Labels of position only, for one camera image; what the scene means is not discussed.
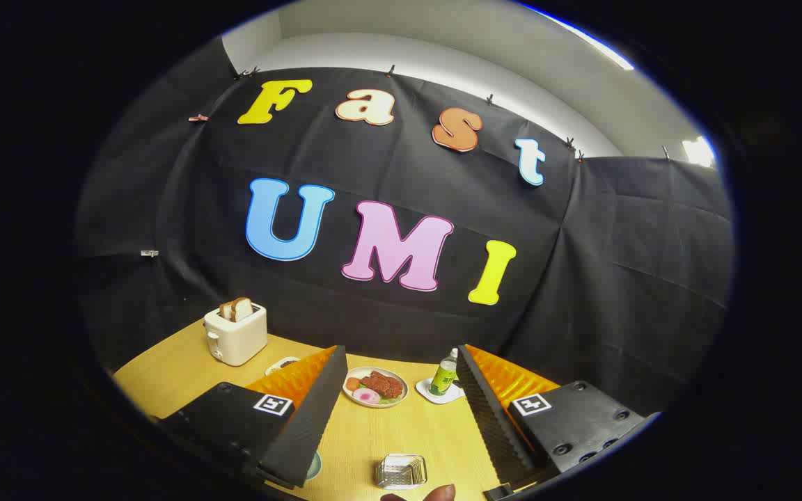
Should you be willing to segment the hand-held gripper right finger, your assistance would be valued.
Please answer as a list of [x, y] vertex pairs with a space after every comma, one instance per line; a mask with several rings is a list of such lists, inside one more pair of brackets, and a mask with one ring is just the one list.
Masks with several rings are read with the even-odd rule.
[[487, 500], [521, 500], [586, 469], [656, 420], [582, 380], [559, 385], [470, 345], [457, 374], [500, 484]]

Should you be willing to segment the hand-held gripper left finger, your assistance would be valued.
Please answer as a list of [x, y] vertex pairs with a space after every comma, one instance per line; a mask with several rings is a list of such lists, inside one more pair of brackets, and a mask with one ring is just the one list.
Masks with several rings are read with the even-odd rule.
[[217, 383], [158, 424], [229, 475], [303, 487], [346, 373], [333, 346], [248, 386]]

